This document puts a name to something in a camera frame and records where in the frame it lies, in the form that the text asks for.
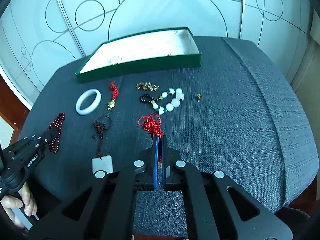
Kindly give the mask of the person's left hand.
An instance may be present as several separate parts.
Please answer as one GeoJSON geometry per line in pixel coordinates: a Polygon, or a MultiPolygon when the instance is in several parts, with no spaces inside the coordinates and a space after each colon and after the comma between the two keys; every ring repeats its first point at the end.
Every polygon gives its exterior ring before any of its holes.
{"type": "Polygon", "coordinates": [[[12,210],[20,209],[23,207],[24,213],[28,217],[37,213],[37,204],[26,182],[21,188],[21,198],[22,199],[20,200],[14,196],[6,195],[1,200],[1,205],[13,224],[19,229],[24,229],[25,226],[12,210]]]}

